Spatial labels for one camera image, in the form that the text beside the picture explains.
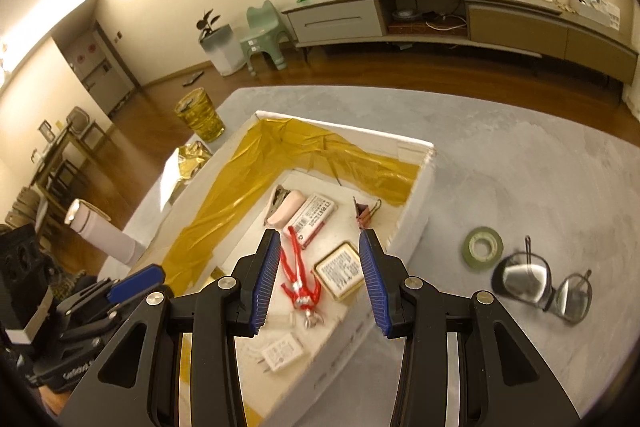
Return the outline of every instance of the drawer handle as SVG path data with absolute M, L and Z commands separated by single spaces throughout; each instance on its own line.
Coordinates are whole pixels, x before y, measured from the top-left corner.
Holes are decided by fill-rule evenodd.
M 329 19 L 326 21 L 316 21 L 316 22 L 308 22 L 305 24 L 306 28 L 313 27 L 318 28 L 322 26 L 341 26 L 345 24 L 353 24 L 354 22 L 359 22 L 362 20 L 362 17 L 344 17 L 343 19 Z

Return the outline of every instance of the green plastic chair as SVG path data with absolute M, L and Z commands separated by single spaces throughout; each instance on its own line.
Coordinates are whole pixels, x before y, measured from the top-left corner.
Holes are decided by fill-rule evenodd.
M 265 1 L 261 8 L 248 8 L 246 20 L 249 23 L 249 33 L 241 39 L 240 46 L 252 76 L 255 76 L 255 70 L 251 65 L 251 56 L 256 53 L 269 54 L 279 70 L 285 69 L 287 62 L 280 51 L 278 40 L 283 34 L 287 36 L 289 42 L 294 40 L 273 3 Z

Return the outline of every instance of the tape roll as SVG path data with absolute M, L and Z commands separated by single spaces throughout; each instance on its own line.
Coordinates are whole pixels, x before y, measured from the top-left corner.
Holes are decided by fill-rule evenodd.
M 476 250 L 478 241 L 489 244 L 489 254 L 483 255 Z M 494 229 L 478 227 L 466 236 L 462 245 L 462 258 L 474 270 L 485 270 L 492 267 L 502 256 L 502 239 Z

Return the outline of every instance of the potted plant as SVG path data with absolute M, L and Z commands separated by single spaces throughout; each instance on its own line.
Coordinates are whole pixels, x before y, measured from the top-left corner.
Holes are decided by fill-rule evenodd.
M 202 19 L 196 23 L 196 28 L 200 30 L 198 43 L 218 73 L 227 76 L 240 70 L 246 64 L 246 60 L 231 26 L 225 24 L 213 28 L 220 15 L 211 17 L 212 12 L 213 10 L 205 12 Z

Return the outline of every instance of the silver screw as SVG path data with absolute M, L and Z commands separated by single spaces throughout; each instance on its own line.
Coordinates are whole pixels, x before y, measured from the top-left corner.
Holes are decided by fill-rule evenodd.
M 236 285 L 236 280 L 233 277 L 221 277 L 218 279 L 218 288 L 223 290 L 230 290 Z
M 146 296 L 146 303 L 151 306 L 155 306 L 162 301 L 164 301 L 164 295 L 162 294 L 162 292 L 153 292 L 149 293 L 149 295 Z
M 478 302 L 481 304 L 491 304 L 494 302 L 494 296 L 491 295 L 491 293 L 484 291 L 478 292 L 476 299 L 478 299 Z
M 404 280 L 404 285 L 410 290 L 419 290 L 422 288 L 422 279 L 419 277 L 407 277 Z

